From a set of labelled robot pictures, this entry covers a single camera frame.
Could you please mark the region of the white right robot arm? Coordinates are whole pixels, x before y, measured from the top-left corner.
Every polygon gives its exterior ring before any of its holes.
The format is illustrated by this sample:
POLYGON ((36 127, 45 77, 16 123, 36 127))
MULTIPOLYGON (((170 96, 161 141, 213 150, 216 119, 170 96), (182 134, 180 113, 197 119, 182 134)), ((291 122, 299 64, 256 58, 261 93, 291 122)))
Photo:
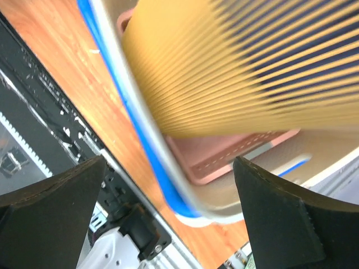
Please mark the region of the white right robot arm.
MULTIPOLYGON (((78 263, 104 158, 1 195, 2 268, 136 268, 155 240, 137 209, 94 243, 78 263)), ((257 268, 357 268, 358 206, 323 196, 238 157, 233 164, 257 268)))

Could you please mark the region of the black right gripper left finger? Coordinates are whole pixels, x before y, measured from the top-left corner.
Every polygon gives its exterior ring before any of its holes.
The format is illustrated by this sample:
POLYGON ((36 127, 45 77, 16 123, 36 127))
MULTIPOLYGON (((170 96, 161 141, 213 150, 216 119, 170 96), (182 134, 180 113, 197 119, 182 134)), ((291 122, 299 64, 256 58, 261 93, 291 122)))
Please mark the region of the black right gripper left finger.
POLYGON ((1 268, 76 268, 105 171, 96 156, 1 195, 1 268))

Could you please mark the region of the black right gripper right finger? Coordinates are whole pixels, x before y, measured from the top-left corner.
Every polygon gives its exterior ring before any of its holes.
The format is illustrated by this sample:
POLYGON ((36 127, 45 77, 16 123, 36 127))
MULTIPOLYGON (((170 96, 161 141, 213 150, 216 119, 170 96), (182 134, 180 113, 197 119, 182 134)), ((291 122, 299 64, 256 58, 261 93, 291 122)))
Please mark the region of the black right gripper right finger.
POLYGON ((358 206, 233 162, 257 268, 357 268, 358 206))

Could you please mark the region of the yellow slatted basket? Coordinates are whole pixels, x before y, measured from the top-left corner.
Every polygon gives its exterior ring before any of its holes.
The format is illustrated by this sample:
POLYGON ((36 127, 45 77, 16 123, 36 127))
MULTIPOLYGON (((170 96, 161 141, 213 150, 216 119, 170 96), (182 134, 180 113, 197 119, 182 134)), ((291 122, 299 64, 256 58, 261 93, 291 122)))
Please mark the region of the yellow slatted basket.
POLYGON ((358 126, 357 1, 139 1, 121 43, 165 135, 358 126))

